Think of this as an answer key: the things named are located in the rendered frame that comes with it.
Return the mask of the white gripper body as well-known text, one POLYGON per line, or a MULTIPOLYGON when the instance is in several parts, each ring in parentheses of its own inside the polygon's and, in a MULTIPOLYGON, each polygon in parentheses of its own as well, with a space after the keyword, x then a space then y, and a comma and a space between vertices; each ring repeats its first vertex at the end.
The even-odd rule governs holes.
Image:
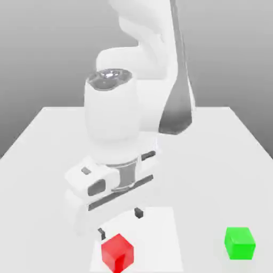
POLYGON ((158 199, 159 180, 152 174, 118 191, 108 185, 109 175, 91 184, 90 178, 92 174, 65 176, 64 211, 74 228, 98 228, 125 211, 155 204, 158 199))

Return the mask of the small red cube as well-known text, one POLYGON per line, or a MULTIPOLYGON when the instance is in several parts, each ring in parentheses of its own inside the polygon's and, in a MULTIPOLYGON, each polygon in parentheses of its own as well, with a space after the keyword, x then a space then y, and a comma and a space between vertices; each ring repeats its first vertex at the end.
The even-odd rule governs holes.
POLYGON ((112 273, 121 273, 134 263, 134 246, 121 234, 101 245, 102 261, 112 273))

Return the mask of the small green cube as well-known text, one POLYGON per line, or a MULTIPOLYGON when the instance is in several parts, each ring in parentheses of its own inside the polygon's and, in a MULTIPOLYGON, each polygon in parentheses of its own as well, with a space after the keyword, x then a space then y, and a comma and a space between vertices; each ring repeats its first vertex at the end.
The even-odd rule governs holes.
POLYGON ((231 260, 251 260, 256 248, 248 227, 227 227, 224 245, 231 260))

